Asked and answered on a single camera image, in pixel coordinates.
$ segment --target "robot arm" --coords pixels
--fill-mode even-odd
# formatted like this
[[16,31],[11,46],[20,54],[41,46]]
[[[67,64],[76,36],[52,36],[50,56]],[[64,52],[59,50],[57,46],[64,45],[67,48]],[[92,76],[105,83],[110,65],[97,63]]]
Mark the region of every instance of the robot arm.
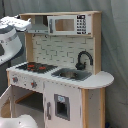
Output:
[[29,29],[31,29],[29,21],[8,16],[0,20],[0,44],[4,49],[4,55],[0,56],[0,65],[22,55],[24,48],[16,30],[24,32]]
[[[29,21],[23,21],[14,17],[4,17],[0,20],[0,44],[4,49],[4,55],[0,56],[0,65],[23,53],[23,46],[16,30],[23,32],[30,28],[31,23]],[[22,115],[18,118],[0,117],[0,128],[38,128],[38,126],[31,116]]]

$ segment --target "backsplash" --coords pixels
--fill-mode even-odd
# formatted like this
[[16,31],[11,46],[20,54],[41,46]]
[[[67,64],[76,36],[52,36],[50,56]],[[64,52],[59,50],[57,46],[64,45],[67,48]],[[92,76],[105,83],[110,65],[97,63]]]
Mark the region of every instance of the backsplash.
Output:
[[[93,38],[33,35],[32,41],[34,62],[37,63],[74,68],[81,51],[86,50],[93,57]],[[86,62],[86,70],[92,71],[86,55],[82,55],[81,62]]]

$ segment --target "handle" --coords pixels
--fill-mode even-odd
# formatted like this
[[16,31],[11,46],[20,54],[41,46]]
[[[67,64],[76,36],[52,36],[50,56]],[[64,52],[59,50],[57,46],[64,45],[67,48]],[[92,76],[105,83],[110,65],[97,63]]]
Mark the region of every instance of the handle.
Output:
[[49,20],[49,27],[50,27],[50,33],[53,33],[53,29],[52,29],[52,19]]
[[48,120],[51,120],[51,115],[50,115],[50,107],[51,107],[51,104],[50,102],[47,103],[47,117],[48,117]]

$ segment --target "sink basin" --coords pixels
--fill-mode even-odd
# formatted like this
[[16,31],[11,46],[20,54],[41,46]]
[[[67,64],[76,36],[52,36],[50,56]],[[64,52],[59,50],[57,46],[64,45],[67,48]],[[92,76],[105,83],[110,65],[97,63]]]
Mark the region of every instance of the sink basin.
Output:
[[76,81],[82,81],[87,79],[92,74],[87,71],[80,71],[76,69],[69,69],[69,68],[62,68],[54,73],[52,73],[52,76],[58,77],[58,78],[64,78],[69,80],[76,80]]

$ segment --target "black faucet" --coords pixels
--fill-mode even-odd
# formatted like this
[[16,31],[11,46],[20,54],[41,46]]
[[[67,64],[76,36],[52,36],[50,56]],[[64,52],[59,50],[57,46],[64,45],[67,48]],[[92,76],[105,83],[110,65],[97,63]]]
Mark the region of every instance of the black faucet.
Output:
[[91,56],[88,52],[82,51],[82,52],[80,52],[79,55],[78,55],[78,63],[76,64],[77,70],[83,70],[83,69],[85,69],[85,63],[82,64],[82,63],[80,62],[81,55],[83,55],[83,54],[86,54],[86,55],[89,57],[89,59],[90,59],[90,65],[93,65],[92,56]]

